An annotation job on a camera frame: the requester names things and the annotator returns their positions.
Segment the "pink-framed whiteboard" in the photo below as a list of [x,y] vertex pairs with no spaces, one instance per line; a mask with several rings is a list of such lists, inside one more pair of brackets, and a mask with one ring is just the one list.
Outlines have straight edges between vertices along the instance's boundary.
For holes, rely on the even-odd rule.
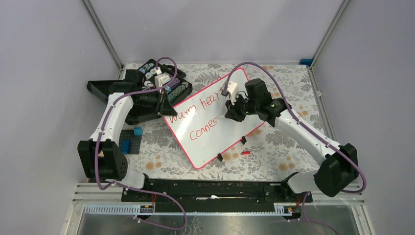
[[195,169],[200,169],[263,125],[257,116],[243,122],[218,119],[224,116],[227,97],[221,95],[226,77],[214,81],[174,106],[176,116],[164,121]]

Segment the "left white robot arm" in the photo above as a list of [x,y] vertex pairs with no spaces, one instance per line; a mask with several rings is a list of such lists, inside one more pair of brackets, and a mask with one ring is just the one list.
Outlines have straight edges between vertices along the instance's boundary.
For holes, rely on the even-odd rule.
[[133,195],[140,201],[151,197],[152,189],[145,184],[145,174],[128,167],[118,141],[130,111],[141,113],[148,102],[156,114],[162,114],[157,108],[169,101],[161,96],[161,91],[171,86],[178,79],[177,75],[174,71],[163,86],[151,90],[140,89],[136,82],[113,81],[110,86],[113,93],[107,97],[107,107],[98,127],[89,140],[80,141],[77,147],[86,177],[96,180],[101,190],[105,187],[100,182],[105,180],[109,187],[118,185],[133,190]]

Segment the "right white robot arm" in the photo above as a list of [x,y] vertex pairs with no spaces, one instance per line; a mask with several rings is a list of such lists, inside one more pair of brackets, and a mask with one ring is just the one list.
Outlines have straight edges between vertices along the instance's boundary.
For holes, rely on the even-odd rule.
[[280,194],[285,201],[292,202],[300,193],[314,190],[335,197],[358,177],[355,147],[350,143],[341,145],[318,132],[286,100],[272,98],[261,79],[249,80],[243,91],[237,83],[226,81],[221,94],[229,98],[225,118],[242,122],[246,116],[256,115],[291,137],[319,165],[317,170],[293,173],[283,180]]

